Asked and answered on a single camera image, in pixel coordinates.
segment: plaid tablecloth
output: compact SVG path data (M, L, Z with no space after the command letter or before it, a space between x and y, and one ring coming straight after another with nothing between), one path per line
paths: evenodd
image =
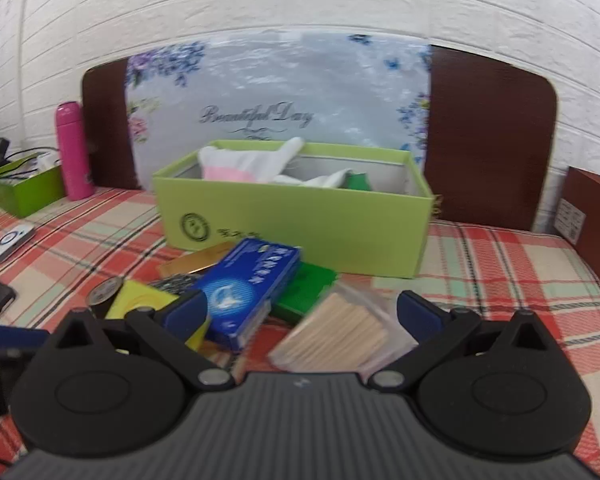
M19 220L0 211L0 236ZM155 267L182 252L165 246L152 195L101 189L80 202L61 200L29 218L36 235L5 263L0 280L18 293L0 323L53 330L102 280L158 278ZM414 280L346 276L394 299L405 288L451 308L468 306L486 319L509 319L520 306L534 309L583 377L593 412L576 450L600 473L600 282L566 241L499 228L435 221L421 275ZM288 332L269 319L238 358L207 345L205 354L248 370L272 369L266 355ZM8 416L0 418L0 458L24 453Z

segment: white label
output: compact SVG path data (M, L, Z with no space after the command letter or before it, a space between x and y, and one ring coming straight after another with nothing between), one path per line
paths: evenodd
M586 217L587 215L576 206L561 198L558 202L558 211L555 213L554 226L562 236L575 245L580 238Z

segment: pink thermos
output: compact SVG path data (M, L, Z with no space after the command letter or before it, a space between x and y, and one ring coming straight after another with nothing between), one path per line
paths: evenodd
M56 136L62 162L62 179L69 200L93 194L87 142L82 127L82 111L75 101L62 103L56 110Z

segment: blue medicine box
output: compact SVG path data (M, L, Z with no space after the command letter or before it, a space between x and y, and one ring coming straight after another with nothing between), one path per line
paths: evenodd
M300 249L245 238L195 287L206 295L206 338L239 352L271 310L300 264Z

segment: brick wallpaper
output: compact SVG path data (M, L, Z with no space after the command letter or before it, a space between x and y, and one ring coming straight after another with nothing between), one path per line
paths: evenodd
M205 32L276 25L421 36L547 77L559 115L538 230L568 165L600 173L600 0L0 0L0 134L55 142L54 108L79 99L90 66Z

